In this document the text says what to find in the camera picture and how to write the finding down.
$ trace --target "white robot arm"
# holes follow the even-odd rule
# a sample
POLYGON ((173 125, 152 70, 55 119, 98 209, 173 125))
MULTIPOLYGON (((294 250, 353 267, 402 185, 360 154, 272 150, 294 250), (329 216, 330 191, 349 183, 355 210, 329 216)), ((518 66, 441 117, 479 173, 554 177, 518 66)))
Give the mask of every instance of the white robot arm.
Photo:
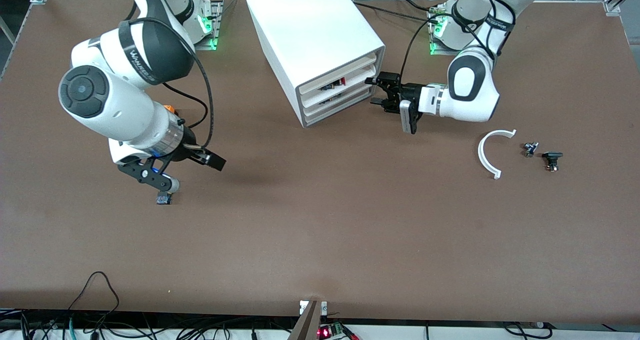
POLYGON ((189 74, 194 43, 211 32, 206 18, 211 5, 208 0, 134 1, 138 20, 122 21, 73 48, 58 97, 71 117, 109 138, 119 170, 173 193, 179 182, 164 173, 169 162, 191 159, 222 170, 225 161, 199 146, 185 121, 144 89, 189 74), (162 167, 156 169, 155 160, 162 167))
POLYGON ((441 24, 438 36, 451 48, 462 49, 448 67, 448 85, 402 85, 398 74, 381 72, 377 79, 368 82, 386 90, 388 99, 375 99, 372 103, 381 105, 386 112, 400 113, 406 133, 416 132, 416 123, 423 113, 460 121, 488 121, 500 98, 491 76, 496 58, 516 17, 533 1, 447 1, 443 6, 450 13, 433 17, 441 24))

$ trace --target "green led light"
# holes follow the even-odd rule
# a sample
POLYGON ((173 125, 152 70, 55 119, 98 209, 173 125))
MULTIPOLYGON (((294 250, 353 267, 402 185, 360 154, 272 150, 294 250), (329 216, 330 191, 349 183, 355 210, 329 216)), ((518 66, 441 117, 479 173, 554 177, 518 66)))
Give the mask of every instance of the green led light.
POLYGON ((200 24, 202 31, 205 33, 211 32, 211 21, 206 19, 205 17, 201 17, 198 15, 198 23, 200 24))
POLYGON ((438 22, 438 25, 435 27, 433 34, 436 37, 441 37, 442 33, 444 32, 444 28, 446 28, 447 26, 447 19, 448 17, 443 17, 441 21, 438 22))
POLYGON ((208 46, 211 47, 211 50, 216 50, 218 48, 218 38, 208 40, 208 46))

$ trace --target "table surface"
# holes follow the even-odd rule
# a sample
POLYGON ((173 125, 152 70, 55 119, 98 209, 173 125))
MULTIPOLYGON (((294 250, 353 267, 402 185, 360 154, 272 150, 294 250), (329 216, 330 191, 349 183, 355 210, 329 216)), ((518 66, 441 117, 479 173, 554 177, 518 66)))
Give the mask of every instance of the table surface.
MULTIPOLYGON (((494 70, 493 119, 426 116, 409 136, 367 102, 302 129, 239 0, 219 49, 199 53, 215 96, 210 148, 228 163, 170 165, 171 206, 57 99, 73 45, 130 5, 32 7, 0 83, 0 307, 66 308, 102 270, 131 311, 295 315, 317 298, 345 318, 640 323, 640 76, 601 4, 531 5, 494 70), (499 180, 476 153, 495 129, 518 130, 487 142, 499 180), (523 157, 530 141, 564 152, 560 171, 523 157)), ((386 44, 382 69, 398 71, 419 22, 362 12, 386 44)), ((450 61, 429 56, 424 33, 404 79, 446 82, 450 61)), ((195 68, 173 84, 205 99, 195 68)), ((113 305, 96 280, 77 306, 113 305)))

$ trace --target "white storage drawer unit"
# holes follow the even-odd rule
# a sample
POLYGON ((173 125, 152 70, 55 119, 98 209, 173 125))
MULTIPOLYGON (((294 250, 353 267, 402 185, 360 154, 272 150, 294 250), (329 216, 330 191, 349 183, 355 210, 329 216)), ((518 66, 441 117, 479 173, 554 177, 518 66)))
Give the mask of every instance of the white storage drawer unit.
POLYGON ((373 95, 364 80, 380 72, 385 45, 352 0, 247 4, 264 55, 303 127, 373 95))

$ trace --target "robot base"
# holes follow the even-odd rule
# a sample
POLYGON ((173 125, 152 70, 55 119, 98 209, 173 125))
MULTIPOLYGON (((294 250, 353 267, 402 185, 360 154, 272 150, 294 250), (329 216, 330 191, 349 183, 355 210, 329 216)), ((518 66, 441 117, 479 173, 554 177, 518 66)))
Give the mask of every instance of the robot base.
POLYGON ((224 10, 224 0, 205 0, 209 6, 206 7, 206 16, 212 17, 204 26, 211 27, 211 33, 202 38, 201 41, 194 44, 196 50, 216 50, 218 48, 218 37, 220 35, 220 21, 224 10))
POLYGON ((434 36, 437 26, 437 24, 429 24, 429 53, 431 55, 457 55, 460 52, 459 50, 449 48, 434 36))

